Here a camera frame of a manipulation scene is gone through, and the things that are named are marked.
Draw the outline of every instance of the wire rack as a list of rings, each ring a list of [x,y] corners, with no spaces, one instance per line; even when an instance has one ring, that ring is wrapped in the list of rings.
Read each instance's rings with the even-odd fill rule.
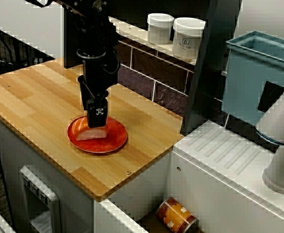
[[[0,75],[54,58],[0,31]]]

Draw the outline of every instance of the tile wall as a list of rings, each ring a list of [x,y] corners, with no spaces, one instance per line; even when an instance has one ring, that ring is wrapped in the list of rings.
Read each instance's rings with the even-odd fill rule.
[[[194,66],[122,36],[115,48],[122,63],[119,83],[183,117]],[[278,146],[261,139],[254,126],[221,110],[224,87],[221,76],[210,120],[275,152]]]

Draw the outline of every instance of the salmon slice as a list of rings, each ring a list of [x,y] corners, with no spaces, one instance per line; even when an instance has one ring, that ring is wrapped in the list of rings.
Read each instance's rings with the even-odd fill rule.
[[[105,138],[108,132],[109,128],[107,125],[92,129],[88,128],[87,117],[78,119],[72,126],[72,134],[77,141]]]

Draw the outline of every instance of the can label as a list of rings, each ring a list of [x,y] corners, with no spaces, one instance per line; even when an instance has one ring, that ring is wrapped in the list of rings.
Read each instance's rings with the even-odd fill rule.
[[[158,209],[157,217],[173,233],[184,233],[196,218],[175,199],[167,199]]]

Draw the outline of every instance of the jar lid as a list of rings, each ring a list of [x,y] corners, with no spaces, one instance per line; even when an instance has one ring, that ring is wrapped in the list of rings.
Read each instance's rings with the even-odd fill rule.
[[[147,17],[147,23],[156,27],[170,28],[173,26],[174,18],[167,14],[151,13]]]
[[[173,29],[184,35],[202,37],[205,28],[205,21],[197,18],[177,18],[174,21]]]

